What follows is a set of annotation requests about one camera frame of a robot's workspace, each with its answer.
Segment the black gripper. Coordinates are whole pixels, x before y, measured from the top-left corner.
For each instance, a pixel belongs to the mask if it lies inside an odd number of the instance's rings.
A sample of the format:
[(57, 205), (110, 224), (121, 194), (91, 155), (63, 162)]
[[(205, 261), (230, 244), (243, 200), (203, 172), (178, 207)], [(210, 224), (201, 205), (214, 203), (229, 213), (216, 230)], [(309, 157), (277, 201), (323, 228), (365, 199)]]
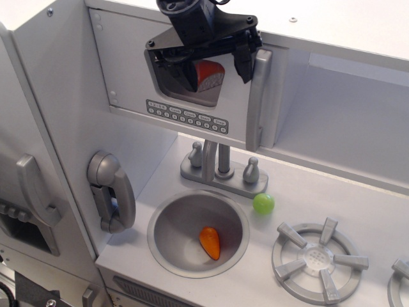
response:
[(171, 28), (151, 38), (146, 49), (158, 61), (158, 85), (164, 93), (198, 89), (195, 59), (231, 53), (244, 84), (252, 79), (253, 53), (262, 46), (254, 15), (226, 13), (217, 6), (160, 6)]

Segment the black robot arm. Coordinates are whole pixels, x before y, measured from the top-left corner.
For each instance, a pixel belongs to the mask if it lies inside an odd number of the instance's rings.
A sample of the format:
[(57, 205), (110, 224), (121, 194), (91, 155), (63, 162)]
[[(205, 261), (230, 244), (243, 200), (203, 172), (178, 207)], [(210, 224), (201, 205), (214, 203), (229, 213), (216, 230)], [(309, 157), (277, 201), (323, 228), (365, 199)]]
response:
[(252, 55), (261, 47), (257, 17), (220, 10), (225, 1), (157, 1), (171, 28), (146, 43), (152, 63), (178, 84), (196, 92), (196, 62), (232, 54), (237, 74), (247, 83), (253, 75)]

